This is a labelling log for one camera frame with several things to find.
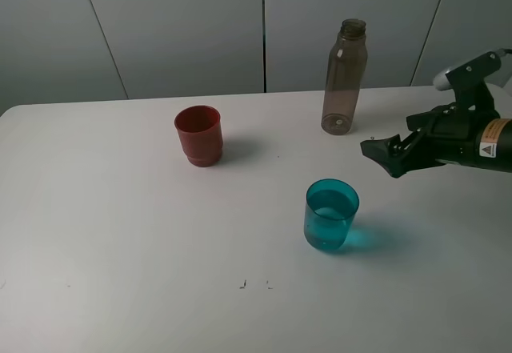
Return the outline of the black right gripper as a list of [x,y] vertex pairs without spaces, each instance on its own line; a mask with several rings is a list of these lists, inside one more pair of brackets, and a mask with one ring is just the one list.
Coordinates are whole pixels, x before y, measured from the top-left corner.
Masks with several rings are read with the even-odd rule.
[[360,143],[362,154],[392,178],[452,163],[469,167],[499,167],[498,157],[484,155],[484,130],[500,116],[496,110],[463,109],[454,104],[414,114],[406,119],[412,132],[403,141],[399,134]]

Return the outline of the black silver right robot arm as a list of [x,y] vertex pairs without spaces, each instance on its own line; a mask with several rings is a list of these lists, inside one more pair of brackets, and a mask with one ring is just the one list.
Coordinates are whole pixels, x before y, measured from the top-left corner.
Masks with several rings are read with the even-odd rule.
[[361,142],[362,154],[393,178],[454,164],[511,172],[511,120],[495,110],[463,110],[454,104],[406,118],[410,135]]

